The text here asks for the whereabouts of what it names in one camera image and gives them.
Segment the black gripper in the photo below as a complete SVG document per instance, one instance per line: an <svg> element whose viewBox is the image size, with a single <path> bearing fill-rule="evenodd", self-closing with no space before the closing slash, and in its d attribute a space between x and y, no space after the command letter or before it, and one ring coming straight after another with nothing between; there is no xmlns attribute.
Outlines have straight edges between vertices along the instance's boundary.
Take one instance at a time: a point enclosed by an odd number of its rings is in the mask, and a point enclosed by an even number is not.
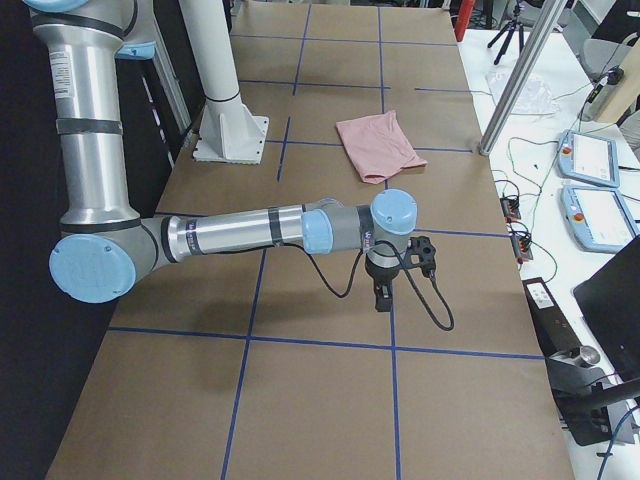
<svg viewBox="0 0 640 480"><path fill-rule="evenodd" d="M365 271L373 280L375 294L375 310L377 312L390 312L393 308L393 280L398 276L401 267L399 264L383 267L375 264L370 259L365 261Z"/></svg>

